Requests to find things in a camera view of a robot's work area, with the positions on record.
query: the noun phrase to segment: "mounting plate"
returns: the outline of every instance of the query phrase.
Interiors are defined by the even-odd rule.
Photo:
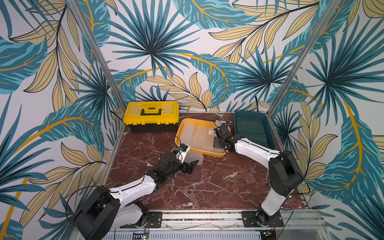
[[[257,211],[243,211],[241,212],[244,227],[259,227],[257,226]],[[273,222],[276,223],[276,227],[283,227],[284,222],[281,219],[280,213],[273,218]]]

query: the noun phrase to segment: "yellow tray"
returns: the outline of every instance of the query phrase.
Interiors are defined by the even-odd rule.
[[[195,131],[193,133],[192,139],[188,142],[184,142],[185,139],[190,136],[190,134],[186,134],[185,139],[182,139],[182,131],[184,129],[184,126],[186,124],[189,124],[189,126],[192,126],[191,123],[195,125]],[[177,130],[176,136],[180,138],[182,143],[188,144],[191,146],[192,152],[197,152],[205,155],[215,156],[215,157],[223,157],[225,155],[225,152],[223,149],[216,149],[213,148],[214,145],[214,137],[216,137],[216,134],[214,132],[214,129],[216,128],[216,125],[214,122],[200,120],[200,119],[194,119],[194,118],[185,118],[181,121],[179,129]],[[178,138],[175,138],[175,143],[177,146],[180,146]]]

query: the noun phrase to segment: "wire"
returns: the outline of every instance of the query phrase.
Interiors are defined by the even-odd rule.
[[[160,148],[160,158],[161,158],[161,155],[162,155],[162,152],[163,152],[164,142],[165,142],[168,138],[170,138],[170,137],[177,137],[177,139],[179,140],[180,145],[181,145],[181,140],[180,140],[180,138],[179,138],[178,136],[169,136],[169,137],[167,137],[166,139],[164,139],[163,143],[161,144],[161,148]]]
[[[292,217],[292,214],[293,214],[293,212],[295,211],[295,210],[293,210],[293,209],[282,209],[282,210],[283,210],[283,211],[289,211],[289,210],[292,210],[292,213],[291,213],[291,215],[289,216],[289,218],[288,218],[287,222],[284,224],[284,227],[283,227],[283,229],[281,230],[280,234],[277,236],[276,240],[278,240],[278,239],[279,239],[279,237],[280,237],[281,233],[282,233],[282,232],[283,232],[283,230],[285,229],[285,226],[288,224],[288,221],[291,219],[291,217]]]
[[[74,226],[74,227],[76,227],[76,225],[75,225],[74,223],[72,223],[72,222],[69,220],[69,218],[68,218],[68,213],[67,213],[68,203],[69,203],[71,197],[72,197],[75,193],[77,193],[77,192],[80,191],[81,189],[85,189],[85,188],[89,188],[89,187],[101,187],[102,189],[104,189],[104,190],[106,190],[106,191],[109,192],[109,190],[107,190],[107,189],[103,188],[103,186],[99,186],[99,185],[82,187],[82,188],[79,188],[78,190],[74,191],[74,192],[70,195],[70,197],[68,198],[67,205],[65,206],[65,217],[67,218],[68,222],[69,222],[72,226]]]
[[[114,114],[116,117],[118,117],[122,122],[124,122],[123,119],[122,119],[121,117],[119,117],[114,111],[111,110],[111,113],[113,113],[113,114]]]

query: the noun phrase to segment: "wall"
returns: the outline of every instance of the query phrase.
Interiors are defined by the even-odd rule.
[[[0,9],[0,239],[66,239],[64,206],[104,177],[119,129],[110,111],[122,111],[65,1]]]
[[[347,18],[338,14],[353,4]],[[384,239],[384,1],[342,1],[273,120],[334,239]]]
[[[269,107],[329,1],[106,2],[101,51],[126,102],[236,111],[254,110],[255,96]]]

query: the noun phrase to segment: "plastic container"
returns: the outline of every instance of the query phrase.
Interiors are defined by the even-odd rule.
[[[132,132],[176,132],[179,122],[179,104],[166,102],[130,102],[124,123]]]
[[[275,149],[275,140],[264,113],[237,111],[235,112],[235,132],[252,142],[264,147]]]
[[[180,138],[182,143],[190,145],[192,152],[223,157],[225,155],[224,150],[214,148],[215,128],[214,122],[185,118],[181,121],[176,136]],[[175,143],[180,146],[177,138],[175,138]]]

